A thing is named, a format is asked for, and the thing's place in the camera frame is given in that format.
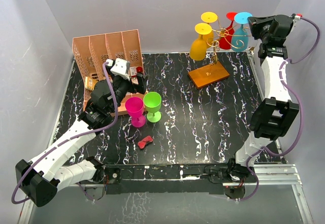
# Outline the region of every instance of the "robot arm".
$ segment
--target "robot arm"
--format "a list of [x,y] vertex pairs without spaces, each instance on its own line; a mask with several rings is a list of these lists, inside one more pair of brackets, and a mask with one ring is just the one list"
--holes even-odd
[[[138,83],[133,84],[128,76],[129,61],[110,60],[106,69],[113,80],[118,106],[127,92],[142,94],[146,92],[147,76],[137,73]],[[113,121],[111,113],[114,112],[114,105],[107,81],[99,81],[90,96],[91,99],[88,101],[85,111],[79,115],[64,135],[29,162],[22,159],[16,165],[17,182],[21,180],[27,170],[30,170],[19,187],[38,207],[46,205],[58,191],[65,187],[82,180],[97,181],[103,176],[103,164],[94,157],[89,157],[72,166],[63,167],[63,164],[79,148],[99,134],[99,132],[91,133],[91,131],[105,127]],[[39,161],[45,153],[48,155]],[[39,163],[30,169],[31,165],[37,161]]]
[[236,152],[235,158],[230,159],[228,163],[229,175],[235,181],[246,178],[250,174],[246,164],[250,168],[253,167],[258,157],[255,154],[278,137],[283,137],[299,112],[299,105],[291,101],[287,89],[281,82],[287,83],[285,60],[288,57],[283,43],[299,19],[300,16],[295,14],[291,17],[277,15],[248,18],[252,36],[262,41],[258,56],[265,77],[265,99],[253,113],[250,122],[251,132],[247,140]]

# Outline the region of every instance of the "desk organizer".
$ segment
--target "desk organizer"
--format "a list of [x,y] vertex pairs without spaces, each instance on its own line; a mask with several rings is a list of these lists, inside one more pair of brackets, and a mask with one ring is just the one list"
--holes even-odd
[[[131,67],[142,67],[143,69],[140,38],[137,29],[73,38],[72,51],[84,84],[86,77],[96,80],[105,79],[102,65],[107,59],[122,58],[130,61]],[[84,89],[83,109],[85,109],[90,99],[90,93],[91,90]],[[140,93],[127,94],[118,108],[118,115],[127,114],[125,108],[127,99],[131,97],[143,99],[143,96]]]

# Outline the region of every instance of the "yellow wine glass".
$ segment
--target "yellow wine glass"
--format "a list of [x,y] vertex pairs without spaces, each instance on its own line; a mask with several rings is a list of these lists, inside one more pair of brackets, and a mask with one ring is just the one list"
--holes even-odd
[[[201,19],[207,24],[210,24],[218,20],[218,15],[213,12],[205,12],[201,15]],[[207,48],[210,48],[213,42],[213,30],[211,30],[207,35],[203,35],[203,39],[206,42]]]
[[195,31],[199,34],[199,37],[192,43],[189,57],[193,60],[203,60],[207,52],[207,44],[203,39],[203,35],[209,34],[212,27],[207,23],[198,23],[195,25]]

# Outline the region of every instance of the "small box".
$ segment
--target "small box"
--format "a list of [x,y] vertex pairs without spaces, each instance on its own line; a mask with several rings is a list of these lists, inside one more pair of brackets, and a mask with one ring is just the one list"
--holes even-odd
[[132,79],[132,83],[139,84],[137,77],[133,77],[131,79]]
[[136,77],[137,76],[137,68],[130,67],[129,73],[130,73],[130,77]]
[[96,80],[96,79],[86,77],[86,81],[85,81],[86,89],[89,89],[89,90],[93,91],[94,88],[95,88],[95,85],[97,84],[97,82],[98,82],[98,80]]

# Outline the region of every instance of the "wooden block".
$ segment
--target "wooden block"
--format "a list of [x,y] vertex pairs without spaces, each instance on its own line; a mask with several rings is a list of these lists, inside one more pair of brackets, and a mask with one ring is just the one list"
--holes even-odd
[[132,97],[132,94],[131,93],[127,93],[126,96],[124,97],[124,99],[121,101],[121,103],[125,103],[131,97]]
[[118,115],[127,115],[127,111],[125,108],[125,103],[121,103],[121,105],[118,108]]
[[138,97],[143,99],[143,97],[148,93],[148,91],[145,92],[145,94],[141,94],[141,93],[133,93],[132,97]]
[[198,89],[230,76],[220,62],[190,71],[188,75]]

